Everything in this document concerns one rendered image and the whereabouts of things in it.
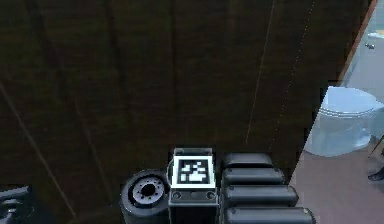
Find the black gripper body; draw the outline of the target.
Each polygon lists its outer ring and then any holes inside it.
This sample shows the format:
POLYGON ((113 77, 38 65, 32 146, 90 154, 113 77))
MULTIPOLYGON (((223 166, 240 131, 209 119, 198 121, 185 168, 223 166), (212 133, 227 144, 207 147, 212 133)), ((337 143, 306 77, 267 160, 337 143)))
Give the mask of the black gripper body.
POLYGON ((120 193, 123 224, 169 224, 169 190, 163 169, 134 174, 120 193))

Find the dark brown wooden door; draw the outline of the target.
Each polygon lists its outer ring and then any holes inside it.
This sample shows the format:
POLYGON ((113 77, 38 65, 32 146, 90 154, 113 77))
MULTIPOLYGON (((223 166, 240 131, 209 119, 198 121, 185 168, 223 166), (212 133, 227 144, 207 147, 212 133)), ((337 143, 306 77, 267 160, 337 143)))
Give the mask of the dark brown wooden door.
POLYGON ((0 190, 120 224, 177 146, 298 162, 378 0, 0 0, 0 190))

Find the grey metal object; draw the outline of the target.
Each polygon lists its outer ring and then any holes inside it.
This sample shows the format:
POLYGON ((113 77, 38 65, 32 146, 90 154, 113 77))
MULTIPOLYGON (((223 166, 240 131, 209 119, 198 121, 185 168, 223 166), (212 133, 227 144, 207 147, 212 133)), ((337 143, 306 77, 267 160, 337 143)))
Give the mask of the grey metal object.
POLYGON ((29 186, 0 192, 0 224, 28 224, 33 211, 29 186))

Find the white toilet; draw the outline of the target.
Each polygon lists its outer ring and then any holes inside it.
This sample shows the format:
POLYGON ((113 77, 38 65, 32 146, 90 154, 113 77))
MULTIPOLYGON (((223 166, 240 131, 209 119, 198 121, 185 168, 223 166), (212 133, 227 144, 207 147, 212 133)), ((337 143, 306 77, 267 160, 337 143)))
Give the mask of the white toilet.
POLYGON ((304 150, 317 156, 336 157, 366 147, 379 112, 384 112, 384 102, 372 94, 356 88, 329 86, 304 150))

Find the black thin stand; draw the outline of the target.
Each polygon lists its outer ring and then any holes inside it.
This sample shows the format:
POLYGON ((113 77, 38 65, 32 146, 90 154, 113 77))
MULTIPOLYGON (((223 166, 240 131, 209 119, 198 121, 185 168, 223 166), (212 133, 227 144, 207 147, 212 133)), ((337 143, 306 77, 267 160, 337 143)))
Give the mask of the black thin stand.
POLYGON ((369 154, 368 163, 368 179, 372 182, 384 180, 384 135, 369 154))

